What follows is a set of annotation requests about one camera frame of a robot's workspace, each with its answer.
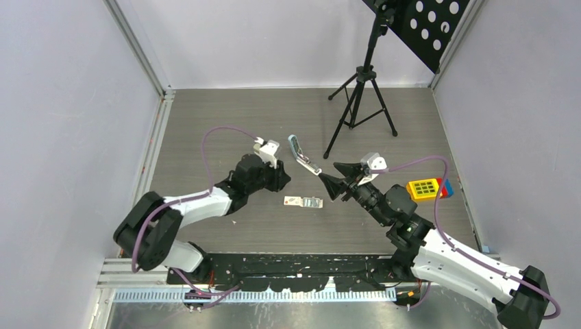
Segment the blue white stapler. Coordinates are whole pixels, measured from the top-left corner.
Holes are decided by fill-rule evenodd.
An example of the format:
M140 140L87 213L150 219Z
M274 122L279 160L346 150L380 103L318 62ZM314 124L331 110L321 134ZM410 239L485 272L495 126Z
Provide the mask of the blue white stapler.
M291 134L288 136L288 143L290 145L290 149L293 153L293 156L295 158L295 160L301 165L303 166L305 169L307 169L309 172L311 172L314 175L319 175L322 172L322 169L320 166L318 166L317 164L315 164L313 161L311 161L311 159L309 159L309 157L307 157L302 148L300 147L298 138L296 135Z

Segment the aluminium frame rail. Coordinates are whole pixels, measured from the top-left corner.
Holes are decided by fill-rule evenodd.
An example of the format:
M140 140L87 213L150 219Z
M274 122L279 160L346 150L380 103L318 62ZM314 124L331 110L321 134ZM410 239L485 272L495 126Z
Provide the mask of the aluminium frame rail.
M145 73L147 79L153 86L153 89L161 99L166 99L171 87L165 86L160 80L160 77L152 65L152 61L146 54L142 43L139 41L132 24L127 19L119 2L115 0L104 0L103 3L109 10L114 22L120 29L121 34L129 45L129 48L137 59L137 62Z

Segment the black perforated panel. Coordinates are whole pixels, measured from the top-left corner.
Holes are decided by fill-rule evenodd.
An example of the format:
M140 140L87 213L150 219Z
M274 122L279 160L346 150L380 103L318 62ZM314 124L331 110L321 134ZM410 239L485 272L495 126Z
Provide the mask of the black perforated panel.
M375 14L369 39L372 53L380 36L392 31L434 74L469 1L366 1Z

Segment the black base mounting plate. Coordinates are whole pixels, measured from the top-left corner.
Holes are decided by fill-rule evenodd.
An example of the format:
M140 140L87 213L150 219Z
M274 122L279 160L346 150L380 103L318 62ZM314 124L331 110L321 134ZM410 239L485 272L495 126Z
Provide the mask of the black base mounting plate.
M413 292L428 289L426 279L378 254L207 254L192 273L170 270L168 284L211 284L220 291L319 292L332 283L338 292L382 291L411 284Z

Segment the black tripod stand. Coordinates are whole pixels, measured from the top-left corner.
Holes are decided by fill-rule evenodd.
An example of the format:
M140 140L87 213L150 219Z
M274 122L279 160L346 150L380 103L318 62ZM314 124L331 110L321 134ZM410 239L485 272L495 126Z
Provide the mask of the black tripod stand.
M333 136L326 148L323 152L323 158L328 159L331 153L331 150L335 144L335 141L339 135L339 132L343 126L348 127L349 129L354 129L359 125L367 122L368 120L372 119L373 117L378 116L379 114L383 113L388 121L388 125L391 129L392 136L398 136L398 131L395 128L395 124L391 118L391 115L386 107L386 103L376 82L377 73L374 71L374 66L372 65L371 61L373 59L373 54L378 43L379 37L385 35L389 28L390 21L393 20L395 15L397 2L396 1L365 1L365 4L370 7L370 9L375 14L375 18L372 24L370 37L368 40L367 51L364 58L364 64L358 66L356 68L356 72L345 82L343 83L338 89L336 89L331 95L328 96L328 99L331 101L337 94L341 91L346 91L347 86L356 81L355 88L352 93L347 93L348 101L345 109L343 110L343 114L339 119L338 125L334 131ZM371 83L375 94L378 98L378 101L381 105L381 108L370 114L368 117L361 119L360 121L357 120L360 103L362 100L362 96L364 93L364 87L366 83Z

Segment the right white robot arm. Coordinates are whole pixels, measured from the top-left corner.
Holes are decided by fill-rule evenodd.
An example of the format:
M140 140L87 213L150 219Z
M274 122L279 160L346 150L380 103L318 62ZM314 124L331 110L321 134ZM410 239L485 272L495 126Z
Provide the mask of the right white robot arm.
M400 281L413 276L434 282L477 302L496 315L505 328L540 328L549 304L545 274L495 260L441 232L416 213L407 189L395 184L386 192L376 188L363 164L334 163L342 177L318 175L330 199L353 199L381 226L397 248L391 272Z

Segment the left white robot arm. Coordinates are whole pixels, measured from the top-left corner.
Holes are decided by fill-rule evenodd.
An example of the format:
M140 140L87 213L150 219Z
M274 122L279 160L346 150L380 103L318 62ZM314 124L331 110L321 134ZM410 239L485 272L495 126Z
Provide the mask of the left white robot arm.
M245 206L255 192L279 192L290 181L281 160L271 164L246 154L210 190L180 197L145 193L115 230L113 240L131 256L137 270L150 271L158 266L179 269L191 282L201 284L210 275L205 254L194 243L178 241L177 233L198 221L230 215Z

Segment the white staple box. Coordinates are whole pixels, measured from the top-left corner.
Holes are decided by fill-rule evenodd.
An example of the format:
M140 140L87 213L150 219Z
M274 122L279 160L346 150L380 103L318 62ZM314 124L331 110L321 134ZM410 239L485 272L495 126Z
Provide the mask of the white staple box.
M283 204L285 206L298 206L301 208L322 208L323 200L317 197L285 196Z

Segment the colourful block toy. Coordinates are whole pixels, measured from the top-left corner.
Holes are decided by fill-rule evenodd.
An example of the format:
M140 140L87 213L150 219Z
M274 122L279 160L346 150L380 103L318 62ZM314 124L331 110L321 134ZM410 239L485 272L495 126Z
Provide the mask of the colourful block toy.
M406 185L406 190L414 202L426 202L436 199L436 192L440 187L442 187L439 195L440 199L446 199L454 195L454 190L449 180L443 181L442 178L409 181Z

